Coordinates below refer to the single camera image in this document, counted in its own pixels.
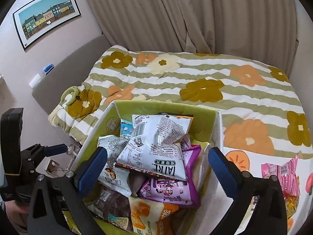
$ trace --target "white snack bag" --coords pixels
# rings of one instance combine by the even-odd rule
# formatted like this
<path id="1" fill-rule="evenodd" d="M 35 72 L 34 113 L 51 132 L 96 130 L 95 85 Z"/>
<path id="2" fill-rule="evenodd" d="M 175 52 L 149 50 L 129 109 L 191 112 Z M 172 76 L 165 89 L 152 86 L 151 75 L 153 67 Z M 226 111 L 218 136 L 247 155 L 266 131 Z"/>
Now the white snack bag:
<path id="1" fill-rule="evenodd" d="M 106 187 L 119 192 L 125 197 L 131 195 L 128 175 L 129 170 L 115 167 L 116 158 L 123 151 L 129 139 L 123 139 L 114 135 L 99 137 L 98 147 L 104 147 L 108 153 L 108 160 L 98 177 L 98 180 Z"/>
<path id="2" fill-rule="evenodd" d="M 187 134 L 191 118 L 132 115 L 132 122 L 135 129 L 116 164 L 158 177 L 186 180 L 182 149 L 177 142 Z"/>

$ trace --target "striped blanket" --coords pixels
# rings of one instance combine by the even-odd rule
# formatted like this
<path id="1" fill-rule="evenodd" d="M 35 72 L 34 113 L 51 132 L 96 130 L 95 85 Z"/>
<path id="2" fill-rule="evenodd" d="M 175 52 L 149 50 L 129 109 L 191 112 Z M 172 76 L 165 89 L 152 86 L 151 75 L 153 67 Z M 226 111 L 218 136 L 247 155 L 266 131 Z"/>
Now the striped blanket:
<path id="1" fill-rule="evenodd" d="M 224 145 L 259 154 L 313 156 L 303 108 L 287 76 L 264 63 L 228 55 L 131 52 L 109 48 L 78 87 L 49 116 L 84 143 L 117 99 L 171 101 L 218 109 Z"/>

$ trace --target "cream flower pattern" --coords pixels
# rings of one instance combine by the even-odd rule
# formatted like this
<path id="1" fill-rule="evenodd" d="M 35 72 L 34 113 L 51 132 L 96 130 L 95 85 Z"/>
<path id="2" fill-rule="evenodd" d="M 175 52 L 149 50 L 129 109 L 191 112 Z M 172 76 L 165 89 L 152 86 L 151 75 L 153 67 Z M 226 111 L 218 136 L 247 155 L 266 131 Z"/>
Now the cream flower pattern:
<path id="1" fill-rule="evenodd" d="M 88 108 L 89 107 L 90 102 L 89 101 L 83 101 L 83 107 L 84 108 Z"/>
<path id="2" fill-rule="evenodd" d="M 152 62 L 148 63 L 147 68 L 153 75 L 163 74 L 180 68 L 178 64 L 179 57 L 169 54 L 159 55 Z"/>
<path id="3" fill-rule="evenodd" d="M 147 100 L 147 98 L 144 95 L 138 95 L 135 96 L 132 100 Z"/>

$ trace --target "beige curtain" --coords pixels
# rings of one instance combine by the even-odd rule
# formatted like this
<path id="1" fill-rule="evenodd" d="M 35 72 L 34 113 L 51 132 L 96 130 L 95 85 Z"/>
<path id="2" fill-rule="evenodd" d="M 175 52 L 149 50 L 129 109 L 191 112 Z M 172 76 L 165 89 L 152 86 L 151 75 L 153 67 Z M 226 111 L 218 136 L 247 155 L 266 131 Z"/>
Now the beige curtain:
<path id="1" fill-rule="evenodd" d="M 88 0 L 111 45 L 132 51 L 222 53 L 289 75 L 296 51 L 294 0 Z"/>

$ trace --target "colorful houses painting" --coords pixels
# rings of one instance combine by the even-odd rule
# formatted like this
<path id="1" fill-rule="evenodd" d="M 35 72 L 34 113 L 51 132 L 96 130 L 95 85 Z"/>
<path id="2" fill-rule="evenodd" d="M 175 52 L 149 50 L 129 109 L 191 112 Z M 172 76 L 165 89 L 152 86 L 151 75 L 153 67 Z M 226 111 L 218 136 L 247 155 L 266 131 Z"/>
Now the colorful houses painting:
<path id="1" fill-rule="evenodd" d="M 14 23 L 25 49 L 59 24 L 80 16 L 75 0 L 34 0 L 14 12 Z"/>

